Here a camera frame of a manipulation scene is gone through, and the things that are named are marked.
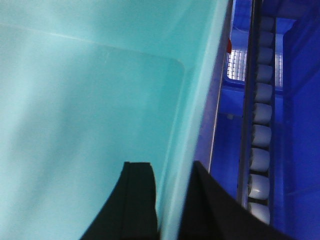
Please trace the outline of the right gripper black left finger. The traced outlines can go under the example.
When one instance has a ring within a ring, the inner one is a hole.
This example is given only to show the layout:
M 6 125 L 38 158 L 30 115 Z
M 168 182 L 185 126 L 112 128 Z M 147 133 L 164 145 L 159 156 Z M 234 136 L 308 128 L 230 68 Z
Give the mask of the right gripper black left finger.
M 156 182 L 149 162 L 125 162 L 109 198 L 83 240 L 156 240 Z

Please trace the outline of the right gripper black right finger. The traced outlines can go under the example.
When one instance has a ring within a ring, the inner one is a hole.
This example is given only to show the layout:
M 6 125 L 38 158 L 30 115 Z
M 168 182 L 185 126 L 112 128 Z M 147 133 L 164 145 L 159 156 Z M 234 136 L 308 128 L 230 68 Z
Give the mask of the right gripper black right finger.
M 238 204 L 207 172 L 192 164 L 179 227 L 180 240 L 288 240 Z

